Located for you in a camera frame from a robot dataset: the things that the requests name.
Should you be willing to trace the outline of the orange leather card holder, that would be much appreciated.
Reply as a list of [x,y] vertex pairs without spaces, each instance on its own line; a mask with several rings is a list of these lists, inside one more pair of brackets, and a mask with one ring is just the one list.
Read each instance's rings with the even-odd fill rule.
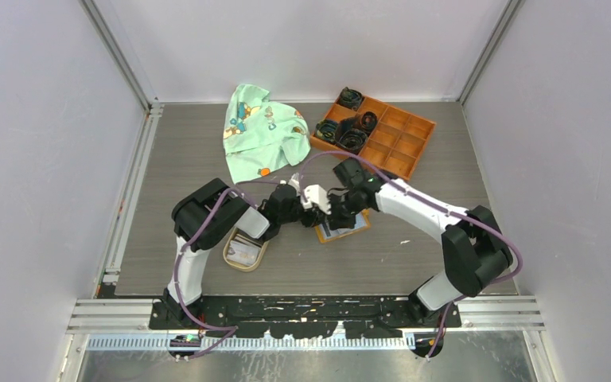
[[319,224],[314,229],[321,244],[341,239],[352,234],[362,232],[371,227],[368,219],[369,211],[364,210],[356,215],[355,223],[351,228],[331,229],[326,223]]

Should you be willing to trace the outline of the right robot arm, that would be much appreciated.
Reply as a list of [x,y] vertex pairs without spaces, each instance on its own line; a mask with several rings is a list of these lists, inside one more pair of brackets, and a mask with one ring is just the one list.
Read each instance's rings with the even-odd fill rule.
[[366,170],[347,158],[333,172],[344,193],[331,196],[335,223],[364,209],[404,220],[435,239],[442,248],[444,268],[409,296],[412,321],[432,325],[441,308],[461,296],[475,297],[513,263],[492,211],[482,205],[464,209],[419,192],[389,173]]

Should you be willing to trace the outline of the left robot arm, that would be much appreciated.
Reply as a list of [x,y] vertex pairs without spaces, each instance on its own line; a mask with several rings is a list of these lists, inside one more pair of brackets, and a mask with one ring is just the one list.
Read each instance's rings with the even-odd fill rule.
[[219,178],[191,193],[173,208],[177,238],[172,278],[163,302],[169,318],[182,329],[199,321],[202,276],[211,250],[234,230],[264,244],[276,237],[284,224],[306,227],[320,224],[332,212],[326,191],[319,185],[298,190],[296,181],[277,184],[258,206],[246,200]]

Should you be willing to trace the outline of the beige oval card tray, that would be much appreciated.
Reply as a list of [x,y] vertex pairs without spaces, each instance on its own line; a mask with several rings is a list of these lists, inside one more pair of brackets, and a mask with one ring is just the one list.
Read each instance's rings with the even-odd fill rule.
[[224,262],[238,271],[254,271],[262,262],[269,243],[254,239],[246,232],[234,228],[222,250]]

